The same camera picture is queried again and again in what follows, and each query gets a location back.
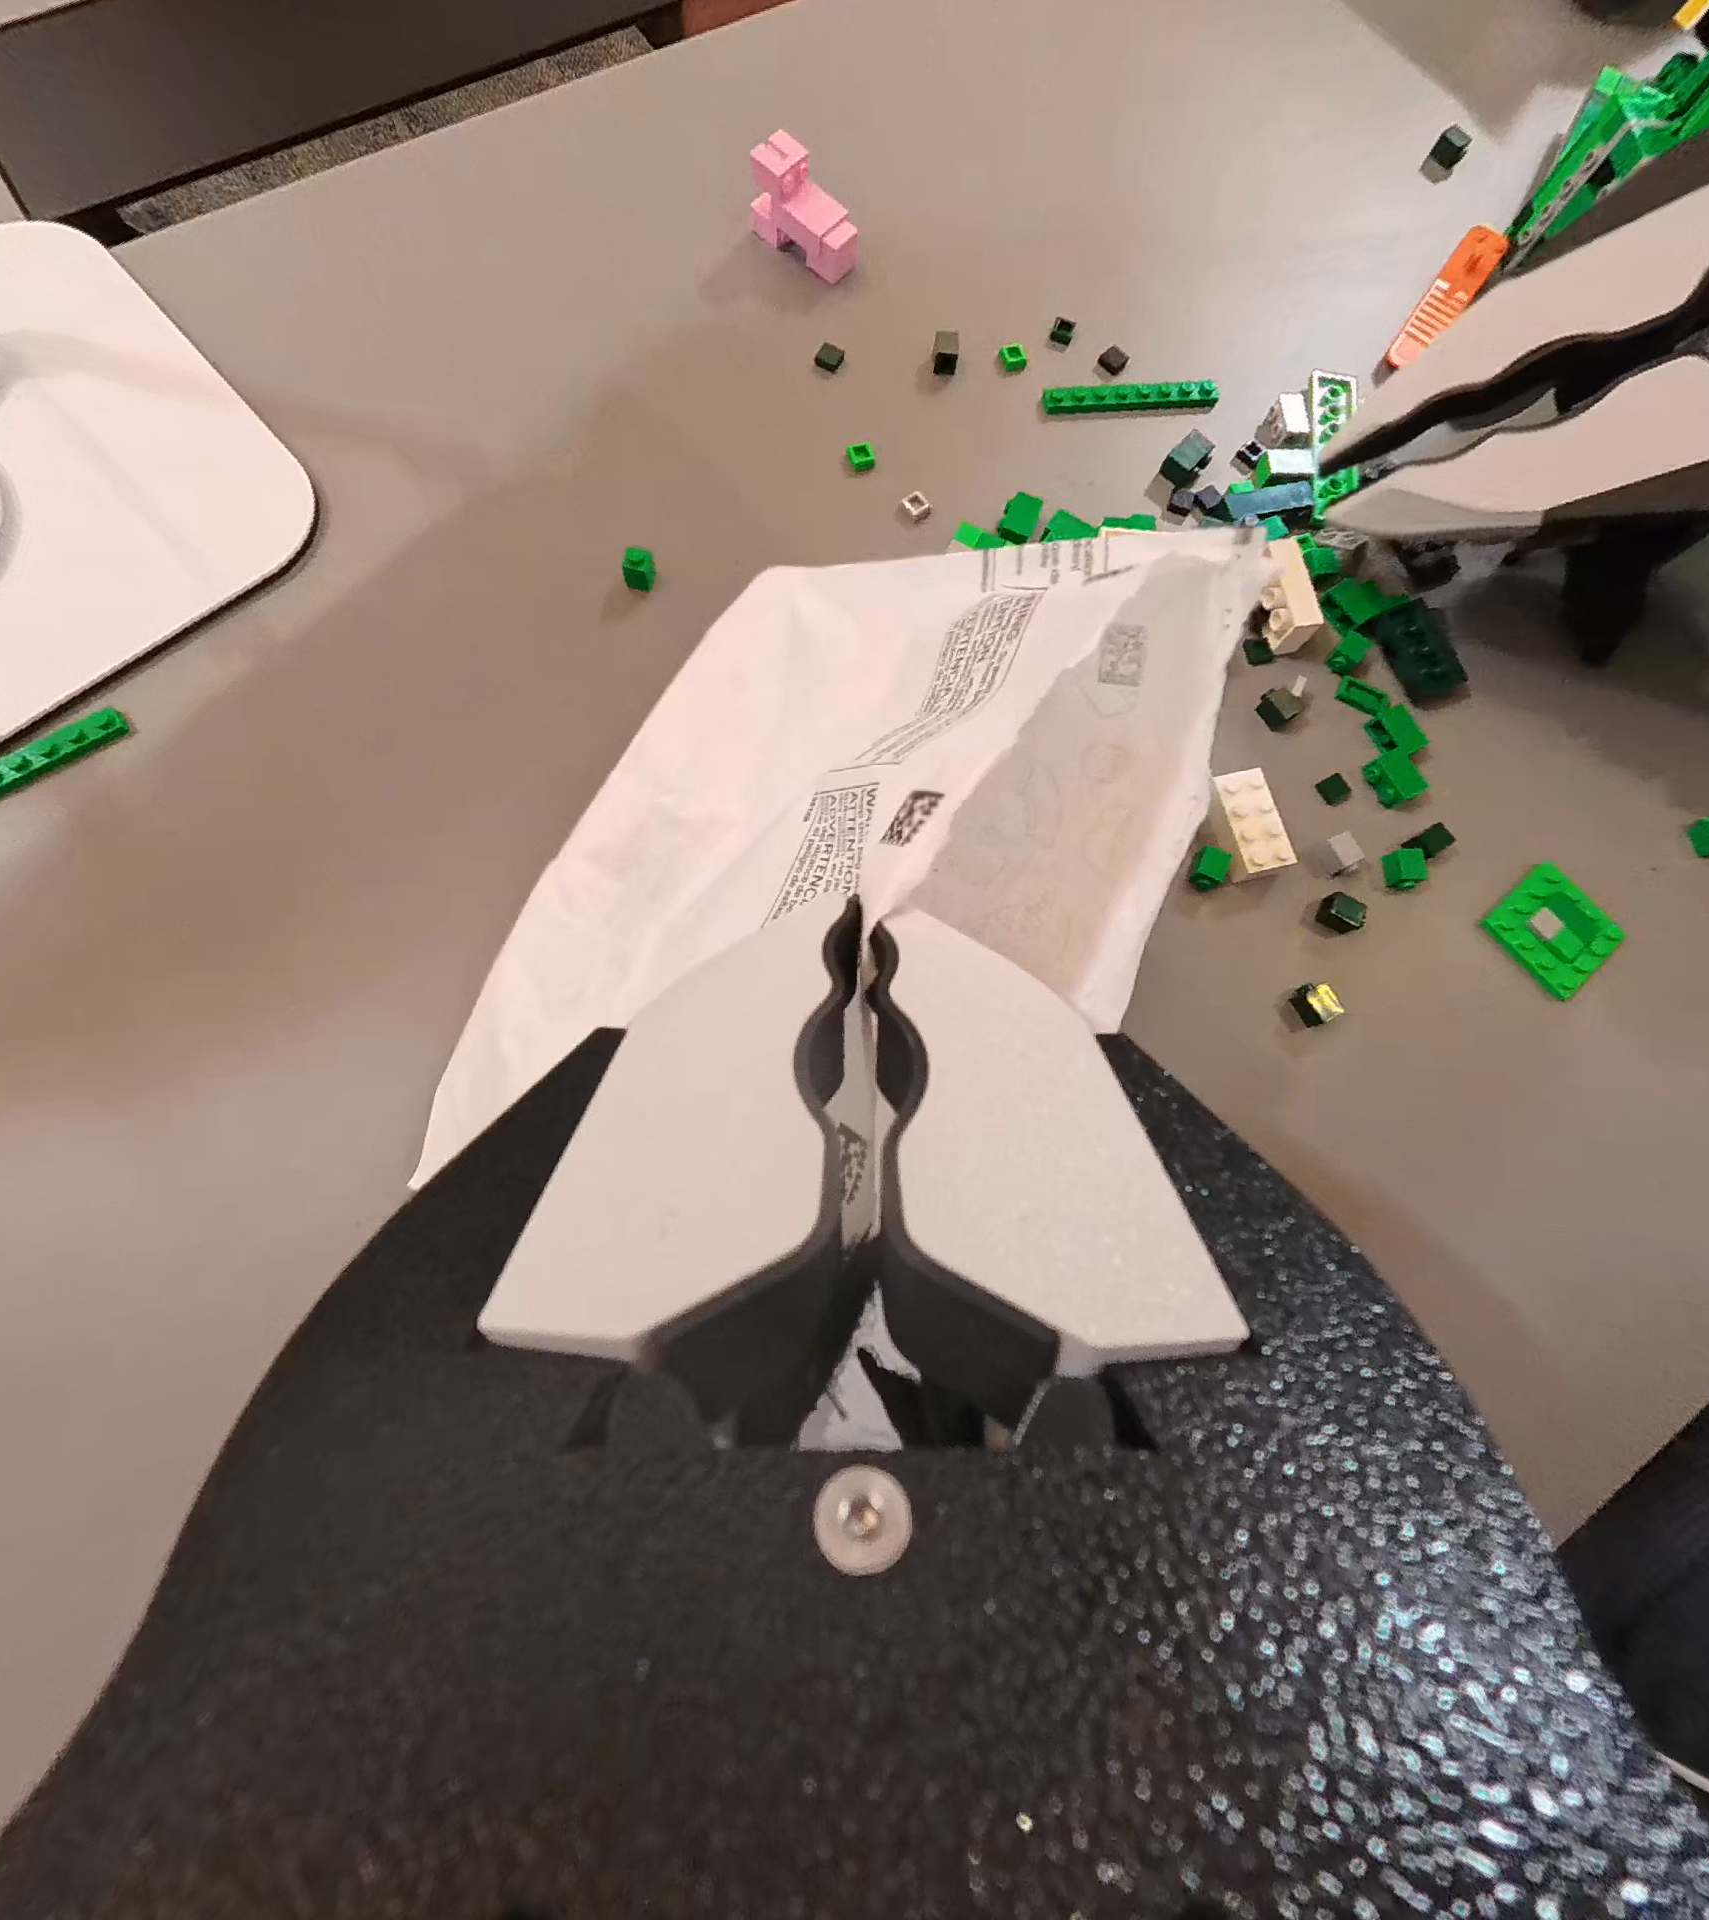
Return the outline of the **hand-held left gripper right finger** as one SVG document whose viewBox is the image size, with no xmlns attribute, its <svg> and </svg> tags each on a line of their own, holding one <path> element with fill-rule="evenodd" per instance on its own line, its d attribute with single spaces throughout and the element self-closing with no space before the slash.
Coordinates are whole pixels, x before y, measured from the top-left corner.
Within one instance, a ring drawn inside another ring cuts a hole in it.
<svg viewBox="0 0 1709 1920">
<path fill-rule="evenodd" d="M 1019 1430 L 1059 1380 L 1251 1339 L 1094 1028 L 927 913 L 870 932 L 883 1316 L 925 1386 Z"/>
</svg>

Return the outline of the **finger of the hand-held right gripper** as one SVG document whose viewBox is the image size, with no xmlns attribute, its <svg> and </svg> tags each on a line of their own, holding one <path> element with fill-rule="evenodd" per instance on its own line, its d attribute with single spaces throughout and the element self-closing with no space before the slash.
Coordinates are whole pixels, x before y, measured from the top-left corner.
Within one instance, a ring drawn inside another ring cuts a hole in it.
<svg viewBox="0 0 1709 1920">
<path fill-rule="evenodd" d="M 1332 467 L 1367 463 L 1434 427 L 1506 419 L 1590 347 L 1671 322 L 1709 282 L 1709 182 L 1642 209 L 1560 258 L 1493 287 L 1328 442 Z"/>
<path fill-rule="evenodd" d="M 1398 467 L 1328 508 L 1371 538 L 1536 534 L 1636 483 L 1709 463 L 1709 359 L 1674 359 L 1614 384 L 1570 418 L 1502 424 L 1446 458 Z"/>
</svg>

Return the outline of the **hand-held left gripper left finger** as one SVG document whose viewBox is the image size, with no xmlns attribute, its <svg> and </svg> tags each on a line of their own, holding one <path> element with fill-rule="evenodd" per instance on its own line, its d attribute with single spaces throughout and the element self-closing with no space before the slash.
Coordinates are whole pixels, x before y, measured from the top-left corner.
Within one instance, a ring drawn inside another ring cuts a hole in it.
<svg viewBox="0 0 1709 1920">
<path fill-rule="evenodd" d="M 859 1316 L 859 975 L 859 902 L 818 898 L 657 993 L 476 1332 L 665 1373 L 739 1437 L 793 1433 Z"/>
</svg>

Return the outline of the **white paper bag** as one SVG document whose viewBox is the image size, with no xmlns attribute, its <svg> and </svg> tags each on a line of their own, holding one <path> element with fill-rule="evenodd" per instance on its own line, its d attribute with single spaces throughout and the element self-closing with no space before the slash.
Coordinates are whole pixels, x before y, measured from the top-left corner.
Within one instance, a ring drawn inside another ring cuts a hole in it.
<svg viewBox="0 0 1709 1920">
<path fill-rule="evenodd" d="M 922 910 L 1119 1032 L 1270 581 L 1257 534 L 1137 531 L 766 570 L 540 873 L 411 1189 L 590 1029 L 815 900 Z"/>
</svg>

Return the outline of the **pink pig figure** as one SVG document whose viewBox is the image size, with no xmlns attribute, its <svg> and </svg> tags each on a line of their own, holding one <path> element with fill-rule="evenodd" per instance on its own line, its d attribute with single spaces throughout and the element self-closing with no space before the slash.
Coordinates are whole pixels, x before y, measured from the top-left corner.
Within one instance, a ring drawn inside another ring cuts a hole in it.
<svg viewBox="0 0 1709 1920">
<path fill-rule="evenodd" d="M 859 230 L 843 202 L 814 182 L 811 150 L 793 135 L 780 129 L 757 143 L 750 169 L 750 223 L 762 245 L 797 254 L 829 287 L 858 270 Z"/>
</svg>

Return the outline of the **grey desk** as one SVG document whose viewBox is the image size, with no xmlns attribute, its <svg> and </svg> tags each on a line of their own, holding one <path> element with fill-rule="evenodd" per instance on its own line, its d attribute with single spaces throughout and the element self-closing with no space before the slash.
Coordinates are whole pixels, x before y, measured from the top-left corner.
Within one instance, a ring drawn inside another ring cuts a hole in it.
<svg viewBox="0 0 1709 1920">
<path fill-rule="evenodd" d="M 1310 368 L 1371 373 L 1664 17 L 793 4 L 128 247 L 318 535 L 114 691 L 132 742 L 0 805 L 0 1556 L 171 1537 L 399 1204 L 539 873 L 753 574 L 934 553 L 1016 488 L 1144 495 L 1166 440 L 1044 422 L 1001 341 L 1069 315 L 1074 373 L 1120 345 L 1219 379 L 1232 442 Z M 859 230 L 834 287 L 753 230 L 780 129 Z M 1313 878 L 1171 893 L 1127 1015 L 1367 1253 L 1560 1531 L 1709 1400 L 1709 544 L 1663 590 L 1582 669 L 1550 566 L 1459 581 L 1439 875 L 1352 942 L 1313 935 Z M 1570 1003 L 1479 928 L 1539 863 L 1626 931 Z M 1305 1029 L 1305 984 L 1345 1015 Z"/>
</svg>

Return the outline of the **black desk pad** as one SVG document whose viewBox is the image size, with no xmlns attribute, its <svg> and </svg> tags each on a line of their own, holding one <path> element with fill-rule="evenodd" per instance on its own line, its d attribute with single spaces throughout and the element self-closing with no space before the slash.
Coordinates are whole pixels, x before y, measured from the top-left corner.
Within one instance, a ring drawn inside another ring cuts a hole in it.
<svg viewBox="0 0 1709 1920">
<path fill-rule="evenodd" d="M 0 24 L 0 175 L 88 234 L 153 191 L 495 80 L 686 4 L 64 4 Z"/>
</svg>

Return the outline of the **orange brick separator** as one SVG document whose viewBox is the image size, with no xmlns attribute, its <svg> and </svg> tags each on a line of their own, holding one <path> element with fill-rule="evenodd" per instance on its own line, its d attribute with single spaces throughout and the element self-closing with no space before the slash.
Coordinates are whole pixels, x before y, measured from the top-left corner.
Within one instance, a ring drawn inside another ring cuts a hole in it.
<svg viewBox="0 0 1709 1920">
<path fill-rule="evenodd" d="M 1472 226 L 1449 254 L 1439 276 L 1416 304 L 1406 322 L 1398 329 L 1385 368 L 1406 369 L 1420 359 L 1452 325 L 1461 319 L 1467 305 L 1488 288 L 1503 258 L 1513 254 L 1513 239 L 1488 226 Z"/>
</svg>

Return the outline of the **green brick model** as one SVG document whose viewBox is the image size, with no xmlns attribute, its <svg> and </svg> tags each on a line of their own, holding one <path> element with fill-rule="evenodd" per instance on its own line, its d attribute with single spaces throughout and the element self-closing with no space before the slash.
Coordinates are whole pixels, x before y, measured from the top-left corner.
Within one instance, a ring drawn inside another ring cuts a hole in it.
<svg viewBox="0 0 1709 1920">
<path fill-rule="evenodd" d="M 1709 51 L 1678 54 L 1653 78 L 1603 68 L 1536 190 L 1506 227 L 1517 272 L 1644 162 L 1709 130 Z"/>
</svg>

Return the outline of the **white studded brick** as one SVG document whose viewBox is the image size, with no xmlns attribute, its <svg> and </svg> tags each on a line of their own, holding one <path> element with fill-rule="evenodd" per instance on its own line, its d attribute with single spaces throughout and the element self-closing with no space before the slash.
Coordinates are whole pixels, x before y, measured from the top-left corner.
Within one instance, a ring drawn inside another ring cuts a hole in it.
<svg viewBox="0 0 1709 1920">
<path fill-rule="evenodd" d="M 1274 878 L 1298 863 L 1262 770 L 1216 775 L 1210 792 L 1210 830 L 1228 853 L 1228 884 Z"/>
<path fill-rule="evenodd" d="M 1324 630 L 1324 608 L 1296 538 L 1269 542 L 1270 581 L 1260 594 L 1257 630 L 1274 658 L 1296 655 Z"/>
</svg>

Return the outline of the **long green plate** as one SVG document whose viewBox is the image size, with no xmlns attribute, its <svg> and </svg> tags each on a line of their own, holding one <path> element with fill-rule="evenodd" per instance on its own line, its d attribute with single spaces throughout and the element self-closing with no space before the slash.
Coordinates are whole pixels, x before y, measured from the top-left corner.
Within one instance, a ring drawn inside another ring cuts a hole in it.
<svg viewBox="0 0 1709 1920">
<path fill-rule="evenodd" d="M 1094 419 L 1094 418 L 1155 418 L 1155 413 L 1205 413 L 1221 401 L 1212 381 L 1113 381 L 1074 384 L 1044 388 L 1041 405 L 1049 419 Z"/>
<path fill-rule="evenodd" d="M 132 735 L 123 709 L 98 709 L 0 756 L 0 803 Z"/>
</svg>

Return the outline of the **white booklet stand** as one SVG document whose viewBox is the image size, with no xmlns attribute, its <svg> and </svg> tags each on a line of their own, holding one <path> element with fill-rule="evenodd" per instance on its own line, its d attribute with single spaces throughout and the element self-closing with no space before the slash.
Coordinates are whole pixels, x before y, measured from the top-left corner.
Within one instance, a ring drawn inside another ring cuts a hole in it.
<svg viewBox="0 0 1709 1920">
<path fill-rule="evenodd" d="M 94 239 L 0 226 L 0 749 L 282 574 L 309 472 Z"/>
</svg>

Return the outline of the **green square frame plate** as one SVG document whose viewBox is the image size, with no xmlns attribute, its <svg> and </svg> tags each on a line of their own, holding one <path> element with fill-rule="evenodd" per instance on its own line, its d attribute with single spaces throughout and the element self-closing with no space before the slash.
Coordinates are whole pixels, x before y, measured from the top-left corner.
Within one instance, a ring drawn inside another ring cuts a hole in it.
<svg viewBox="0 0 1709 1920">
<path fill-rule="evenodd" d="M 1535 867 L 1479 928 L 1557 1003 L 1579 996 L 1626 945 L 1626 931 L 1557 863 Z"/>
</svg>

